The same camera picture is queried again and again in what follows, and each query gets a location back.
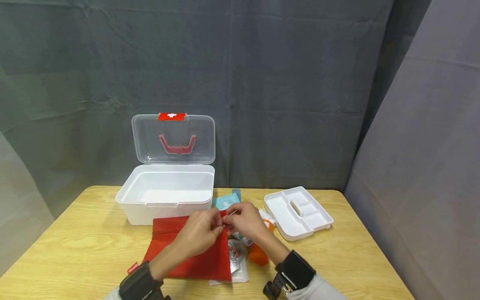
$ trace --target white plastic box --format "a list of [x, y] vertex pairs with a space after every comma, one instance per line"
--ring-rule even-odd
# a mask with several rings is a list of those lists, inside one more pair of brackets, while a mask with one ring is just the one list
[[264, 206], [288, 241], [304, 239], [333, 224], [328, 212], [301, 186], [266, 195]]
[[158, 115], [132, 118], [136, 167], [115, 200], [132, 225], [155, 218], [189, 216], [212, 205], [215, 169], [215, 122], [186, 115], [159, 121]]

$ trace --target hand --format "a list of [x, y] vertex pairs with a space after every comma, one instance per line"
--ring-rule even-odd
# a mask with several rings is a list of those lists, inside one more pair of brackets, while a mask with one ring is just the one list
[[184, 260], [210, 248], [222, 231], [222, 218], [218, 209], [194, 212], [175, 240], [150, 262], [152, 277], [162, 281]]
[[269, 234], [258, 209], [250, 202], [232, 204], [227, 208], [228, 216], [223, 217], [223, 223], [227, 224], [228, 234], [239, 232], [241, 235], [255, 242], [259, 235]]
[[223, 231], [222, 218], [217, 208], [196, 211], [187, 220], [173, 241], [188, 257], [210, 248]]
[[290, 250], [265, 225], [258, 209], [249, 202], [235, 203], [227, 208], [228, 216], [223, 223], [228, 225], [228, 234], [239, 232], [253, 240], [278, 265], [290, 253]]

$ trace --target wrist device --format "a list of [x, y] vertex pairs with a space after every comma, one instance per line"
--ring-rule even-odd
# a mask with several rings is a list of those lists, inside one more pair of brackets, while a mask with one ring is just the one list
[[289, 294], [295, 290], [306, 288], [316, 274], [308, 262], [294, 250], [275, 267], [275, 270], [278, 273], [273, 282], [267, 282], [264, 287], [264, 295], [270, 300], [278, 299], [282, 290]]
[[148, 261], [143, 262], [120, 283], [119, 295], [122, 300], [170, 300], [162, 295], [163, 281], [153, 279]]

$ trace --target blue box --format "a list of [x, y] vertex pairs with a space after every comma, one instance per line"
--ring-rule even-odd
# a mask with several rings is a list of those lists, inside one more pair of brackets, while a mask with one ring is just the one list
[[218, 208], [218, 210], [226, 210], [230, 207], [230, 205], [234, 203], [240, 203], [240, 199], [235, 193], [223, 197], [218, 197], [213, 200], [213, 206]]

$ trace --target red fabric bag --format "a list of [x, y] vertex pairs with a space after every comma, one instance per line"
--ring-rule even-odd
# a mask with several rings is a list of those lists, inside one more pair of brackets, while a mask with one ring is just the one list
[[[220, 212], [222, 217], [226, 214], [224, 210]], [[185, 226], [187, 219], [188, 216], [154, 219], [152, 241], [148, 246], [144, 261], [152, 261], [157, 254], [172, 243]], [[232, 281], [227, 231], [224, 230], [216, 239], [215, 244], [207, 251], [188, 258], [173, 269], [167, 277]]]

